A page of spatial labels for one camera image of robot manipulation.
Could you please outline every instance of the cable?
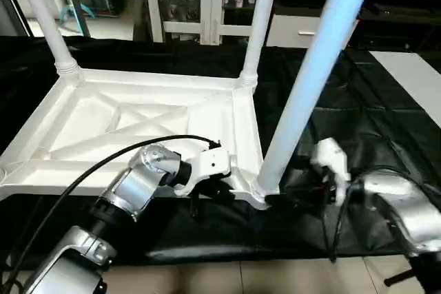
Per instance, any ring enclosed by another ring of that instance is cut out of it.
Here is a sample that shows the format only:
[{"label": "cable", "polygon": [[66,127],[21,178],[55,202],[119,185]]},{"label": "cable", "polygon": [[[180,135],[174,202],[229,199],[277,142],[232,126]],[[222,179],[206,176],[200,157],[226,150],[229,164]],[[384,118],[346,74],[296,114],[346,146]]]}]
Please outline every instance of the cable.
[{"label": "cable", "polygon": [[322,211],[320,212],[320,221],[322,223],[322,232],[323,232],[323,244],[325,246],[325,250],[328,254],[329,260],[332,261],[332,252],[331,247],[329,246],[329,239],[328,239],[328,230],[326,226],[326,206],[329,201],[329,196],[331,193],[331,185],[328,183],[325,187],[325,191],[323,192],[323,201],[322,201]]},{"label": "cable", "polygon": [[337,224],[336,224],[336,230],[334,232],[334,240],[332,242],[332,250],[330,254],[329,260],[333,263],[337,260],[337,250],[338,250],[338,244],[340,244],[340,232],[343,226],[343,216],[347,213],[347,208],[349,206],[349,200],[351,199],[352,192],[354,190],[354,185],[350,185],[347,192],[345,200],[343,201],[343,204],[338,212],[337,217]]},{"label": "cable", "polygon": [[43,227],[48,222],[48,219],[50,218],[50,216],[55,212],[55,210],[57,210],[58,206],[69,196],[69,194],[71,194],[72,191],[74,191],[74,189],[78,185],[80,185],[81,182],[83,182],[83,180],[85,180],[90,174],[92,174],[93,172],[95,172],[96,170],[101,168],[103,165],[106,165],[110,161],[114,160],[115,158],[118,158],[119,156],[127,153],[128,151],[132,151],[133,149],[136,149],[136,148],[139,148],[139,147],[143,147],[143,146],[146,146],[146,145],[151,145],[151,144],[154,144],[154,143],[160,143],[162,141],[176,140],[176,139],[196,139],[196,140],[205,141],[206,143],[209,143],[209,148],[210,149],[216,148],[216,147],[220,147],[220,145],[221,145],[220,143],[216,143],[215,141],[212,141],[212,140],[210,140],[208,138],[204,138],[204,137],[200,137],[200,136],[194,136],[194,135],[190,135],[190,134],[179,134],[179,135],[174,135],[174,136],[154,138],[154,139],[149,139],[149,140],[141,141],[140,143],[133,144],[131,146],[123,148],[120,151],[117,151],[116,153],[113,153],[112,155],[108,156],[104,160],[101,160],[100,162],[98,162],[94,166],[90,167],[88,170],[86,170],[86,172],[84,172],[82,175],[80,175],[71,185],[69,185],[66,188],[66,190],[59,196],[59,198],[54,203],[52,208],[48,211],[48,213],[46,214],[44,219],[41,221],[41,223],[38,226],[37,230],[34,232],[33,236],[30,238],[28,244],[25,246],[23,252],[21,253],[17,263],[14,266],[14,269],[12,270],[12,272],[11,272],[9,278],[8,278],[8,281],[5,283],[5,288],[4,288],[3,294],[10,294],[10,291],[11,291],[13,285],[15,284],[15,282],[17,280],[17,276],[19,274],[20,267],[23,264],[23,261],[24,261],[26,255],[28,254],[28,251],[30,250],[30,247],[32,246],[32,244],[34,243],[35,239],[40,234],[40,232],[43,229]]}]

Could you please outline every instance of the black cloth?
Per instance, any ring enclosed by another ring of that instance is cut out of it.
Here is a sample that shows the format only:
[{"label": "black cloth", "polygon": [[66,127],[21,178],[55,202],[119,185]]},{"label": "black cloth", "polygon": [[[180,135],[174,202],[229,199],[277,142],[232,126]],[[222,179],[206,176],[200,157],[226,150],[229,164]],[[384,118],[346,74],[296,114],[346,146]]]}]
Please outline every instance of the black cloth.
[{"label": "black cloth", "polygon": [[[245,57],[243,46],[164,45],[68,37],[70,51],[82,67],[238,77]],[[0,151],[57,79],[53,58],[43,39],[1,38]],[[264,48],[254,94],[260,141],[264,153],[294,83],[304,50]],[[280,184],[291,194],[305,172],[296,160],[308,156],[317,140],[334,137],[348,155],[356,176],[373,165],[408,171],[426,186],[440,188],[440,129],[368,52],[340,55],[304,131],[295,156]],[[14,245],[23,224],[30,228],[15,246],[20,251],[38,221],[54,203],[53,196],[15,195],[0,202],[0,253]],[[436,195],[433,200],[441,206]],[[35,243],[28,266],[41,261],[79,214],[94,201],[72,196],[61,206]],[[121,264],[162,264],[216,260],[326,257],[320,218],[303,209],[277,206],[257,211],[247,203],[222,204],[201,200],[198,217],[184,199],[155,199],[135,233],[122,233],[127,245],[119,251]],[[337,209],[327,208],[329,236]],[[349,208],[342,229],[340,256],[400,253],[385,221],[357,204]]]}]

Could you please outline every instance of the white pipe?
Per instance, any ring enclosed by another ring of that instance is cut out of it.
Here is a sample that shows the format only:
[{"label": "white pipe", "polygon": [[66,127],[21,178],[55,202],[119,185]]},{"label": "white pipe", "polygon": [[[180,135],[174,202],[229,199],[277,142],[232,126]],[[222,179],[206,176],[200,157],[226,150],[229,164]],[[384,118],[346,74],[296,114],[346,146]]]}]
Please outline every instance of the white pipe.
[{"label": "white pipe", "polygon": [[312,114],[332,67],[351,32],[363,0],[327,0],[318,32],[305,55],[283,110],[257,186],[261,194],[278,192],[278,184]]},{"label": "white pipe", "polygon": [[49,48],[54,55],[58,74],[64,78],[78,79],[80,68],[69,53],[68,47],[58,31],[58,27],[49,12],[45,0],[29,0],[29,2],[43,30]]},{"label": "white pipe", "polygon": [[257,66],[267,33],[272,4],[273,0],[256,0],[247,54],[245,55],[245,62],[239,76],[240,86],[257,86]]}]

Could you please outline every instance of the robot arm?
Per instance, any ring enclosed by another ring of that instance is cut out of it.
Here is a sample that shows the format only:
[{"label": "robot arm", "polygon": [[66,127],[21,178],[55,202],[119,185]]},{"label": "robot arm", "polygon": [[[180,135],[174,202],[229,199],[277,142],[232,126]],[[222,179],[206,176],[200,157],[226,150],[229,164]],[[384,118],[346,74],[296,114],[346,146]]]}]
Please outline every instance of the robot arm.
[{"label": "robot arm", "polygon": [[222,147],[203,151],[188,162],[160,145],[138,150],[99,196],[85,226],[73,226],[25,284],[25,294],[99,294],[101,278],[116,257],[114,238],[138,222],[161,186],[185,196],[201,180],[230,173],[229,155]]}]

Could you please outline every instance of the floor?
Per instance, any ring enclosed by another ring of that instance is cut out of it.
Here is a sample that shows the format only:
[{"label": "floor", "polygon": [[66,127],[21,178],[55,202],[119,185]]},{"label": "floor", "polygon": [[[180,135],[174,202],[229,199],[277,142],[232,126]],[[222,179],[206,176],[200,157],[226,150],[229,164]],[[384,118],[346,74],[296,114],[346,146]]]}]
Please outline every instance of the floor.
[{"label": "floor", "polygon": [[[415,278],[383,280],[409,268],[403,256],[276,260],[178,266],[120,266],[104,275],[108,294],[423,294]],[[28,273],[20,274],[23,281]]]},{"label": "floor", "polygon": [[[90,36],[95,39],[123,39],[133,40],[133,15],[130,11],[124,12],[120,17],[91,17],[86,18]],[[62,26],[56,20],[59,31],[63,36],[81,36],[76,21],[66,19]],[[36,19],[28,19],[28,24],[35,37],[42,37],[43,31]]]}]

